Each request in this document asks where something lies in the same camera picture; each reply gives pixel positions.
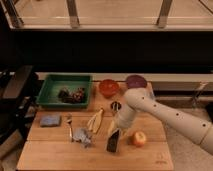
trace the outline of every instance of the small toy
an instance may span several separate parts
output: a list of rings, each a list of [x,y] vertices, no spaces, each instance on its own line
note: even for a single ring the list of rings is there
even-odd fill
[[[91,145],[91,137],[85,128],[77,128],[73,134],[73,140],[81,142],[85,148]]]

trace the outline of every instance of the fork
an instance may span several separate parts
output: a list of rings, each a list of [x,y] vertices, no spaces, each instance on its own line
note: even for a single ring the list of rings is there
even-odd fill
[[[72,115],[69,114],[67,116],[67,123],[69,124],[69,127],[70,127],[70,140],[71,142],[73,142],[73,133],[72,133]]]

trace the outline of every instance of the green tray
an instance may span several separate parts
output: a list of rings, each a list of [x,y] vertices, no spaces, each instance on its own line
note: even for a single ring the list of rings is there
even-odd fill
[[[37,98],[37,104],[44,108],[86,108],[90,100],[92,76],[90,75],[53,75],[46,77]],[[85,99],[82,103],[63,103],[58,98],[61,88],[70,92],[79,87],[85,88]]]

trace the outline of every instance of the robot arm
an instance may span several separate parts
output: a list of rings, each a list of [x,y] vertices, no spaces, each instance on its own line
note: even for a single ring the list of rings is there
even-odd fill
[[[116,124],[123,129],[131,126],[137,110],[145,111],[170,125],[192,142],[213,155],[213,126],[211,122],[165,106],[150,98],[145,88],[126,91],[126,105],[118,112]]]

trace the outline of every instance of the wooden cutting board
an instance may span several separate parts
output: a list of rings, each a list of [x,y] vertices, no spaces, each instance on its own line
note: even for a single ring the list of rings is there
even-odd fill
[[[119,83],[121,90],[111,99],[105,99],[98,92],[98,83],[93,84],[91,102],[87,109],[76,111],[45,111],[40,110],[32,124],[28,140],[24,146],[17,169],[19,171],[142,171],[142,170],[173,170],[168,144],[162,123],[148,113],[141,112],[133,126],[123,136],[116,153],[106,151],[107,129],[113,119],[109,105],[118,100],[122,104],[124,83]],[[90,117],[103,107],[103,121],[98,134],[92,136],[92,146],[84,148],[82,144],[69,141],[69,126],[66,116],[72,113],[73,130],[86,127]],[[43,115],[60,113],[60,127],[41,128],[40,119]],[[142,130],[148,138],[142,148],[129,145],[128,140],[136,130]]]

